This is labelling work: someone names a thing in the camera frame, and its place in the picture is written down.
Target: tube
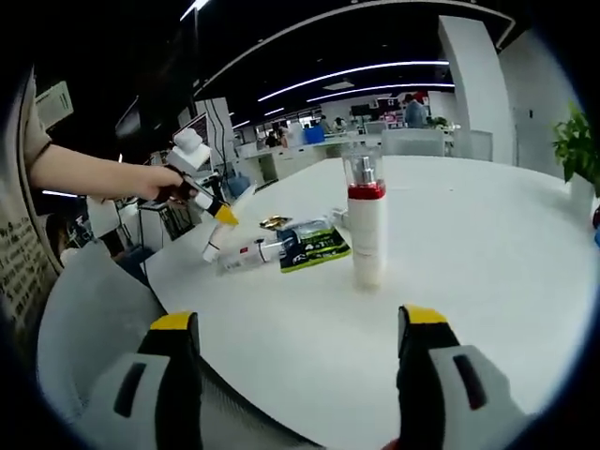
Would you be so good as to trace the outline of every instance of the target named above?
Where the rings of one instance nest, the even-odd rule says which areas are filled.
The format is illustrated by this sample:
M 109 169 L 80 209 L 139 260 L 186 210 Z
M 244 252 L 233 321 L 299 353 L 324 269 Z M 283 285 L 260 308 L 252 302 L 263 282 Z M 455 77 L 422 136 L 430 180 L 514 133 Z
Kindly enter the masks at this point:
M 238 217 L 239 213 L 248 205 L 250 199 L 254 195 L 256 191 L 256 184 L 250 186 L 248 189 L 244 191 L 242 195 L 232 204 L 232 213 Z M 202 257 L 205 261 L 211 263 L 213 262 L 218 254 L 221 251 L 221 246 L 223 245 L 223 241 L 227 237 L 227 234 L 233 230 L 234 226 L 225 222 L 219 222 L 213 232 L 211 233 L 208 243 L 204 248 L 204 252 L 202 253 Z

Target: white pillar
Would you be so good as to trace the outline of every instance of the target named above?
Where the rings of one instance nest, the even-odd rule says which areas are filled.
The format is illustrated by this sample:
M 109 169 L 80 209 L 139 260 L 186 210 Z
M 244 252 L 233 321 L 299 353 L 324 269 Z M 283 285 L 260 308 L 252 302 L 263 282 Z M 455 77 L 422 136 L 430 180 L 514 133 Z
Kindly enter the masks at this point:
M 439 35 L 450 62 L 461 127 L 492 133 L 492 160 L 514 164 L 513 117 L 498 54 L 486 26 L 471 19 L 440 16 Z

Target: desk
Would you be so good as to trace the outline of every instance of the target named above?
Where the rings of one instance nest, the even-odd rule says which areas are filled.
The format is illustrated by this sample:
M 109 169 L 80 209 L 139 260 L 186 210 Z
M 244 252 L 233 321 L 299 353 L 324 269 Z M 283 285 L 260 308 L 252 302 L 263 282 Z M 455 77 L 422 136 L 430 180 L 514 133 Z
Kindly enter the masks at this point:
M 242 396 L 328 447 L 377 449 L 398 435 L 403 303 L 438 309 L 508 376 L 517 404 L 540 411 L 593 311 L 597 249 L 567 212 L 563 180 L 442 157 L 385 157 L 383 169 L 390 250 L 376 293 L 353 288 L 352 257 L 218 277 L 201 224 L 148 260 L 158 299 L 198 311 L 203 358 Z M 341 162 L 327 159 L 258 192 L 232 240 L 272 214 L 315 218 L 345 202 Z
M 251 183 L 256 183 L 260 188 L 274 180 L 282 180 L 298 173 L 323 159 L 339 158 L 339 147 L 345 143 L 366 143 L 369 146 L 377 146 L 382 144 L 382 136 L 347 136 L 344 133 L 318 143 L 290 148 L 277 146 L 252 153 L 242 152 L 242 156 L 235 159 L 232 164 L 237 173 L 247 176 Z M 244 150 L 249 146 L 250 144 L 246 147 L 238 147 L 238 150 Z

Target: blue container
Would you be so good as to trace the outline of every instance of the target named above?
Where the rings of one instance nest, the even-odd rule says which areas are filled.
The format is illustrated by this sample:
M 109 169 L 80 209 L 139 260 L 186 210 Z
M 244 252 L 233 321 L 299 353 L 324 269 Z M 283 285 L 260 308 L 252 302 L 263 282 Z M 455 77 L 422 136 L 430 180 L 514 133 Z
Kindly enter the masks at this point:
M 322 143 L 325 140 L 323 128 L 320 125 L 312 128 L 305 128 L 304 139 L 307 143 Z

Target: white wall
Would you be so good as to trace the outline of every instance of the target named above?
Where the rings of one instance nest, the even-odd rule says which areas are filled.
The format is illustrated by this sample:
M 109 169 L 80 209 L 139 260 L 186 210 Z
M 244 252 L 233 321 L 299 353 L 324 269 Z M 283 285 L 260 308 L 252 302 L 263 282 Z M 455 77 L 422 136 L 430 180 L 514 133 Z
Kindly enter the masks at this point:
M 321 104 L 321 112 L 327 116 L 327 122 L 333 124 L 336 117 L 348 121 L 350 117 L 350 111 L 352 106 L 364 105 L 377 98 L 390 97 L 390 93 L 381 93 L 373 96 L 355 97 L 355 98 L 344 98 L 342 100 L 334 100 L 327 103 Z
M 459 124 L 457 96 L 452 92 L 429 91 L 431 117 L 445 117 L 448 122 Z
M 504 76 L 486 26 L 440 16 L 440 40 L 455 83 L 459 123 L 492 134 L 492 160 L 515 163 L 515 127 Z
M 523 33 L 499 59 L 517 131 L 518 166 L 563 177 L 554 158 L 552 127 L 569 118 L 569 102 L 578 104 L 573 86 L 533 31 Z

